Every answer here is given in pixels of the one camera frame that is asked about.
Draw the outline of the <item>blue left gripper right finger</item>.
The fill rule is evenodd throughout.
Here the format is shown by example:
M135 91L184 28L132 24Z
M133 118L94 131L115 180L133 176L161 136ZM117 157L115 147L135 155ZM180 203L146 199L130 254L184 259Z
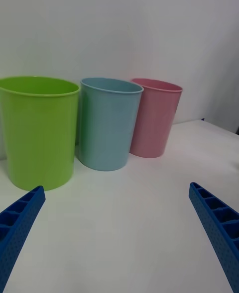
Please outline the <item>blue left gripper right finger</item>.
M232 291L239 292L239 213L192 182L189 199L211 242Z

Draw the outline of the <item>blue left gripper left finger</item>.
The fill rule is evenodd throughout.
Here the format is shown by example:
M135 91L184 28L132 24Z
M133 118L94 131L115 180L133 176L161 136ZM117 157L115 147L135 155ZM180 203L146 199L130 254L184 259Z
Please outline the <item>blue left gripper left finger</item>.
M0 292L44 202L44 188L37 186L0 213Z

